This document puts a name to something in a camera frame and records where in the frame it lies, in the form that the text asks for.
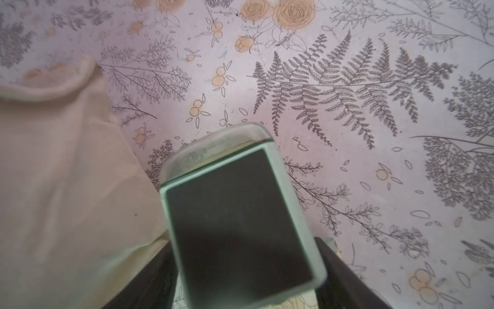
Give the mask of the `mint green pencil sharpener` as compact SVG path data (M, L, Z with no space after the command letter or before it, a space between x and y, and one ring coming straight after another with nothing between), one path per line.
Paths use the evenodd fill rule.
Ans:
M190 308L261 308L327 272L264 126L219 130L167 159L159 193Z

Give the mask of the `cream canvas tote bag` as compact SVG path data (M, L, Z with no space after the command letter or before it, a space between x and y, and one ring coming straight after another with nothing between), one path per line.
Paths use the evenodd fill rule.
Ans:
M2 308L102 308L166 228L94 58L1 86Z

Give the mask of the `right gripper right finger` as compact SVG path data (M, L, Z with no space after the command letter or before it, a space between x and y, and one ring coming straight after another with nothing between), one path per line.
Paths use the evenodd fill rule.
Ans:
M328 277L315 290L319 308L390 309L319 237L315 238Z

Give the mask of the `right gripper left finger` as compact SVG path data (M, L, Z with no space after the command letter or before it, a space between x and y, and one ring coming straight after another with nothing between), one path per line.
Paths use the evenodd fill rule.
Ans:
M166 244L106 309L171 309L176 292L178 268L172 245Z

